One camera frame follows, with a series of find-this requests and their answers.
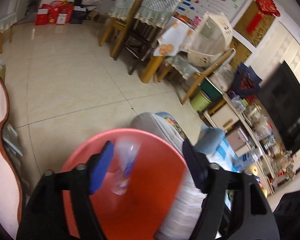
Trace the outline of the cream mesh food cover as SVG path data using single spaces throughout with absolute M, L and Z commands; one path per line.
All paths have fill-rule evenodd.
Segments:
M 232 26 L 224 13 L 206 12 L 185 43 L 187 60 L 196 67 L 210 66 L 229 49 L 232 36 Z

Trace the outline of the red plastic trash basin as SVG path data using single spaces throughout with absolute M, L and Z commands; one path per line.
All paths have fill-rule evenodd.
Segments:
M 170 160 L 184 170 L 185 160 L 178 160 L 178 152 L 160 137 L 138 129 L 117 128 L 103 131 L 83 142 L 64 163 L 67 172 L 86 163 L 91 155 L 101 151 L 106 141 L 115 143 L 120 137 L 134 137 L 140 150 L 132 170 L 127 192 L 119 196 L 112 192 L 114 173 L 119 166 L 113 157 L 101 188 L 91 197 L 91 203 L 107 239 L 152 239 L 167 215 L 173 194 L 166 186 L 173 168 L 165 168 Z

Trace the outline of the white TV cabinet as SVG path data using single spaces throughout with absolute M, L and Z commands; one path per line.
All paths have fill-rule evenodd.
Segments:
M 212 127 L 220 128 L 226 133 L 229 144 L 237 156 L 240 157 L 255 148 L 259 149 L 261 156 L 254 162 L 254 165 L 262 186 L 267 189 L 269 195 L 274 194 L 271 182 L 275 178 L 275 173 L 270 165 L 270 159 L 245 120 L 243 113 L 234 106 L 230 98 L 223 94 L 221 100 L 211 109 L 205 110 L 200 117 L 209 122 Z

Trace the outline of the red gift boxes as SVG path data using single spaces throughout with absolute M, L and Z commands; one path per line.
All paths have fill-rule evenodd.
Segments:
M 37 11 L 35 25 L 70 23 L 74 6 L 69 2 L 53 1 L 50 4 L 42 4 Z

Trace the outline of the black television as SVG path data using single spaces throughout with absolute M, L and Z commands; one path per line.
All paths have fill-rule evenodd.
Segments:
M 296 154 L 300 150 L 300 83 L 286 62 L 261 86 L 257 97 L 285 149 Z

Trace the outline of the wooden chair with cover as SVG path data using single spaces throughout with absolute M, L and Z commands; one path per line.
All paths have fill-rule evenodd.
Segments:
M 123 36 L 123 44 L 119 46 L 119 51 L 114 56 L 117 60 L 124 49 L 134 55 L 135 62 L 128 71 L 129 75 L 134 73 L 137 66 L 151 52 L 157 36 L 166 27 L 180 3 L 181 0 L 141 1 L 127 33 Z

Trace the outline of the white plastic bottle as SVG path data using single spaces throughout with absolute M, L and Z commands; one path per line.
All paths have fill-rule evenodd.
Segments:
M 114 173 L 114 194 L 122 196 L 126 193 L 140 146 L 141 143 L 134 137 L 120 137 L 115 142 L 114 150 L 119 166 Z

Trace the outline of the dark blue flower bouquet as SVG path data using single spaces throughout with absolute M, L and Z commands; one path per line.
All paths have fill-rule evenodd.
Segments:
M 230 90 L 243 99 L 256 94 L 262 81 L 251 66 L 247 67 L 241 62 L 236 69 Z

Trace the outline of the blue white checkered tablecloth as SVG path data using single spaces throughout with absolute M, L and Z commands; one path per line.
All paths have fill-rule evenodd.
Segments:
M 233 166 L 233 161 L 237 158 L 237 155 L 225 137 L 221 140 L 216 151 L 207 155 L 209 162 L 217 163 L 224 170 L 231 172 L 238 172 Z

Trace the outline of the yellow pear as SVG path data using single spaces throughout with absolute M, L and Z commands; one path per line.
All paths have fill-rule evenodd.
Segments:
M 258 176 L 258 168 L 256 165 L 249 165 L 248 170 L 254 175 Z

